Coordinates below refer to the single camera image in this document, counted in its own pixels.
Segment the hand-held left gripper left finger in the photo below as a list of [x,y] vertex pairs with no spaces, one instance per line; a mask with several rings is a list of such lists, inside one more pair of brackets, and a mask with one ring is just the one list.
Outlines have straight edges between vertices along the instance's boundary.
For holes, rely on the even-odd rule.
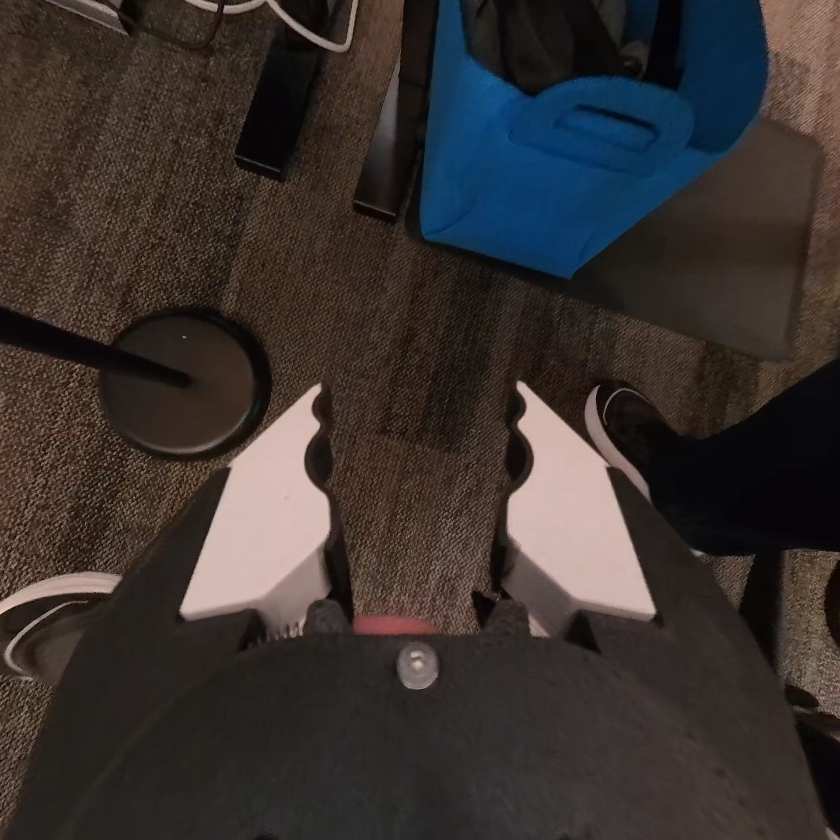
[[187,622],[253,610],[301,627],[332,597],[353,617],[340,515],[327,488],[331,396],[309,388],[231,462],[180,614]]

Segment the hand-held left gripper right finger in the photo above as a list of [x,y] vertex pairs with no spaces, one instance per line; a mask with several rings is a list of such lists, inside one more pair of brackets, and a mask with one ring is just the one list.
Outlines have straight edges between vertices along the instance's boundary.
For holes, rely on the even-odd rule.
[[655,601],[604,459],[522,381],[507,424],[491,590],[524,608],[532,636],[566,635],[582,613],[651,623]]

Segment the black desk leg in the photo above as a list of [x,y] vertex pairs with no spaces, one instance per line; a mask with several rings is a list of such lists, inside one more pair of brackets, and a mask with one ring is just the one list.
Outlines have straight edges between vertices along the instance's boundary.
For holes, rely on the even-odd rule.
[[321,55],[319,47],[278,22],[235,147],[240,169],[285,181]]
[[388,224],[400,216],[425,144],[438,6],[403,3],[400,52],[353,194],[356,213]]

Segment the black round floor stand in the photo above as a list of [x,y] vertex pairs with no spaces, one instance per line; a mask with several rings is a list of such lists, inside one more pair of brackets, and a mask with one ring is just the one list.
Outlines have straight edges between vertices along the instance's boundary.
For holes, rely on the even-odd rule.
[[245,327],[207,308],[133,321],[111,344],[2,308],[2,343],[99,372],[112,429],[163,459],[210,459],[242,444],[270,403],[266,352]]

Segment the person's right leg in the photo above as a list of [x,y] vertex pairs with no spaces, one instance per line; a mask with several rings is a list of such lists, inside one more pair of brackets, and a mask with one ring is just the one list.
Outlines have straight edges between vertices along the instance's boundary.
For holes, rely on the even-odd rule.
[[693,549],[839,551],[839,361],[703,439],[662,444],[650,498]]

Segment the person's left shoe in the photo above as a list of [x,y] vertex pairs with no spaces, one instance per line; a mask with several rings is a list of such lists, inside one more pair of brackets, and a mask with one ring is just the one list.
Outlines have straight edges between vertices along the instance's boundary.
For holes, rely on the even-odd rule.
[[56,686],[100,606],[121,575],[60,574],[30,584],[1,603],[1,673]]

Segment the grey flat board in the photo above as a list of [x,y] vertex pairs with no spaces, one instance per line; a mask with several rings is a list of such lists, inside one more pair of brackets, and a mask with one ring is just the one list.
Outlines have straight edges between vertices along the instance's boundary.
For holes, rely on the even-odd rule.
[[565,293],[763,361],[793,352],[823,150],[762,120]]

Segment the blue felt bag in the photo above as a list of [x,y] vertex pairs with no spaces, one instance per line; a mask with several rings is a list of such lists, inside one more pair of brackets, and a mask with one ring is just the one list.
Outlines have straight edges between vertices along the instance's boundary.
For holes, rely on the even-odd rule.
[[571,277],[732,151],[768,70],[760,2],[440,2],[422,234]]

